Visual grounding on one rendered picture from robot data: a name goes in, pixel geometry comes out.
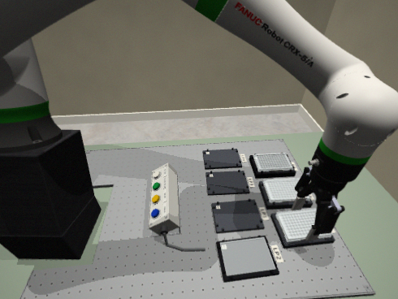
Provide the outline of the white button panel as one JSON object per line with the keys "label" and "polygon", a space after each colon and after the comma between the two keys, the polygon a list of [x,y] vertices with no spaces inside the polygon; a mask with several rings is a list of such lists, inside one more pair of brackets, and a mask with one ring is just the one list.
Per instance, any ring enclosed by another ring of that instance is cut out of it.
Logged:
{"label": "white button panel", "polygon": [[152,171],[149,229],[151,230],[150,237],[163,235],[166,246],[173,249],[181,251],[205,251],[205,248],[184,249],[179,246],[168,244],[167,242],[168,235],[180,234],[177,170],[169,163]]}

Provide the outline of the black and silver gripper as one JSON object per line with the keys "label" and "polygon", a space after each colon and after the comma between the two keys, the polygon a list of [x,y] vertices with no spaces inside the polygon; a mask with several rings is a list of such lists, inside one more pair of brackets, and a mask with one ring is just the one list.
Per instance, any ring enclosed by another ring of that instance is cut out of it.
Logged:
{"label": "black and silver gripper", "polygon": [[297,197],[291,210],[301,210],[307,197],[311,193],[316,193],[315,222],[314,225],[311,225],[312,227],[306,236],[307,241],[317,240],[320,234],[332,232],[337,219],[345,210],[344,206],[340,206],[336,199],[338,198],[338,193],[344,189],[346,184],[335,182],[319,175],[313,167],[305,167],[303,175],[295,186]]}

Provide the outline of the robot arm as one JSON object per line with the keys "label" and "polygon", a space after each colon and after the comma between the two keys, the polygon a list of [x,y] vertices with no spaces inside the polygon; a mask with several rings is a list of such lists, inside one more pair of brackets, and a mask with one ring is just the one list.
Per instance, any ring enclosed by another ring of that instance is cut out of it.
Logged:
{"label": "robot arm", "polygon": [[[0,0],[0,154],[63,137],[50,115],[31,37],[93,1]],[[285,0],[182,1],[273,59],[321,102],[327,124],[308,161],[319,175],[355,180],[398,129],[398,93]]]}

